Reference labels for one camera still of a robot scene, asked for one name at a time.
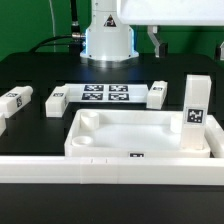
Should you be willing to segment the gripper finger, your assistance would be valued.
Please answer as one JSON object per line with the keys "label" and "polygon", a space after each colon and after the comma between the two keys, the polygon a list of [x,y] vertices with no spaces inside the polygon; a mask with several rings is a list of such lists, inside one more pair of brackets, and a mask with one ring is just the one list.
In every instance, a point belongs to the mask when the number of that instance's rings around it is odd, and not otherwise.
{"label": "gripper finger", "polygon": [[224,61],[224,42],[216,47],[215,58],[220,61]]}

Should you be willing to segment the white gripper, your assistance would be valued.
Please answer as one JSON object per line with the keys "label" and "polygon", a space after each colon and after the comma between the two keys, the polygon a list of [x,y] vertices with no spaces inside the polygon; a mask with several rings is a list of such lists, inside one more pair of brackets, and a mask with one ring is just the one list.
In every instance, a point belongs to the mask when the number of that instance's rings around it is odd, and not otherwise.
{"label": "white gripper", "polygon": [[168,44],[157,26],[224,26],[224,0],[117,0],[117,15],[124,24],[148,26],[156,58],[167,55]]}

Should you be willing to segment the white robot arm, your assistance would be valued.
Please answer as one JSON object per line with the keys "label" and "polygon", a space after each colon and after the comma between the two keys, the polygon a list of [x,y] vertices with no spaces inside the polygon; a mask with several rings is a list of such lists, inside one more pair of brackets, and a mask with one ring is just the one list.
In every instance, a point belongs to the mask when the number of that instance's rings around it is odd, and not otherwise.
{"label": "white robot arm", "polygon": [[147,27],[162,57],[166,44],[158,39],[160,26],[224,26],[224,0],[91,0],[92,21],[85,31],[81,61],[99,67],[118,67],[137,60],[134,25]]}

